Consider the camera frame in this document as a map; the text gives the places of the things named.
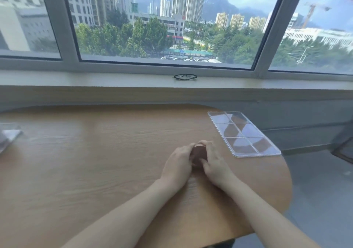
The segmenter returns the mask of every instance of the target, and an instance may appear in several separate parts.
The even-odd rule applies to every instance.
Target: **floor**
[[[322,248],[353,247],[353,164],[319,151],[285,157],[293,199],[285,216]],[[263,248],[256,234],[233,248]]]

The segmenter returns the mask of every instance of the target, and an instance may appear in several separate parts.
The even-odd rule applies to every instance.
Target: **glass pane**
[[[0,56],[60,58],[44,0],[0,0]]]
[[[300,0],[270,70],[353,74],[353,0]]]
[[[277,0],[68,0],[83,60],[250,69]]]

